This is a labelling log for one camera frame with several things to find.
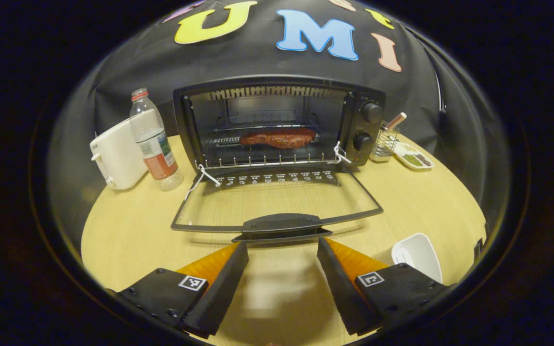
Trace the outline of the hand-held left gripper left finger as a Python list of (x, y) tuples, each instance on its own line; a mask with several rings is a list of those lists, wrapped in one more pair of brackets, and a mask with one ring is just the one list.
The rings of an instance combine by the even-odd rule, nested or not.
[(178, 270), (154, 269), (116, 297), (149, 319), (206, 339), (216, 335), (248, 261), (248, 246), (233, 243)]

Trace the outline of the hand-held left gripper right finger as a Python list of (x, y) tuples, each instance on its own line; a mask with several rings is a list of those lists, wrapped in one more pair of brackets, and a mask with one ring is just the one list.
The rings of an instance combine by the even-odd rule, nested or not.
[(387, 265), (329, 238), (318, 240), (317, 258), (350, 334), (407, 324), (447, 289), (407, 263)]

